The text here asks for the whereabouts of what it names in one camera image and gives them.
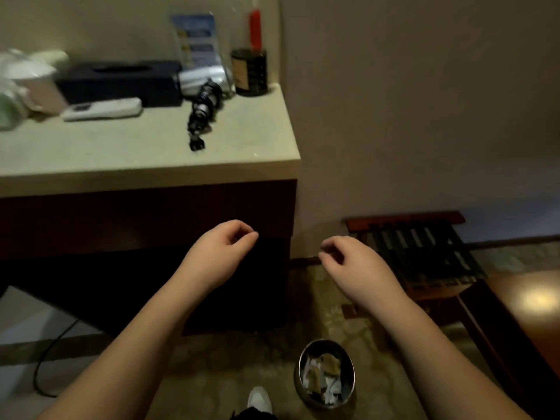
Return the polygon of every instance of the white shoe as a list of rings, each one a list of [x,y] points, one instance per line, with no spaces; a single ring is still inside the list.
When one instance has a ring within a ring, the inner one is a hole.
[[[257,386],[251,390],[247,401],[247,408],[254,407],[263,413],[272,414],[272,403],[266,389]]]

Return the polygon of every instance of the black cable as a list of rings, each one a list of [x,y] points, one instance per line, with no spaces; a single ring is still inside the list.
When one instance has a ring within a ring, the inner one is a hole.
[[[66,330],[62,333],[60,333],[59,337],[54,339],[49,346],[47,346],[47,348],[43,351],[43,353],[41,354],[41,357],[39,358],[39,362],[37,363],[37,367],[35,367],[35,372],[33,373],[33,389],[35,389],[35,392],[37,392],[39,395],[41,396],[45,396],[46,398],[56,398],[58,395],[52,395],[52,394],[48,394],[47,392],[43,391],[43,389],[39,388],[39,384],[37,383],[37,374],[39,373],[38,368],[41,366],[41,363],[43,361],[45,361],[46,356],[48,355],[49,351],[52,349],[53,346],[56,345],[56,343],[63,338],[63,336],[69,332],[72,327],[74,327],[76,324],[78,324],[80,320],[76,320],[74,321],[71,325],[69,325]]]

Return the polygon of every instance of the finger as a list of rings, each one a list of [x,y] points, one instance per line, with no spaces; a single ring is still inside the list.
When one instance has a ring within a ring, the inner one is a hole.
[[[245,224],[243,221],[239,221],[238,219],[223,222],[218,225],[218,227],[229,243],[233,243],[242,236],[254,232],[251,226]]]
[[[327,273],[334,276],[340,272],[342,265],[336,262],[332,256],[330,256],[328,253],[325,252],[319,252],[318,254],[319,254],[319,259],[321,260],[321,263],[323,267],[326,269]]]
[[[350,251],[350,244],[346,236],[333,236],[323,240],[321,249],[329,251],[328,248],[335,247],[343,256],[346,256]]]
[[[253,231],[252,233],[244,235],[241,239],[235,242],[232,247],[243,257],[255,246],[256,240],[259,238],[259,233]]]

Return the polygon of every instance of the crumpled paper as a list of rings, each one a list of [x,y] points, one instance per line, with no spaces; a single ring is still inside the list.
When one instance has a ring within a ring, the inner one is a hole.
[[[310,395],[321,395],[326,405],[335,404],[342,393],[340,360],[328,353],[318,358],[308,357],[302,383]]]

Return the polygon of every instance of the remote control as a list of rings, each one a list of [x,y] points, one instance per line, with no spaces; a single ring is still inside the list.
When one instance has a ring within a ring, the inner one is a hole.
[[[60,114],[62,120],[85,121],[90,119],[116,119],[138,116],[142,113],[142,100],[137,97],[68,106]]]

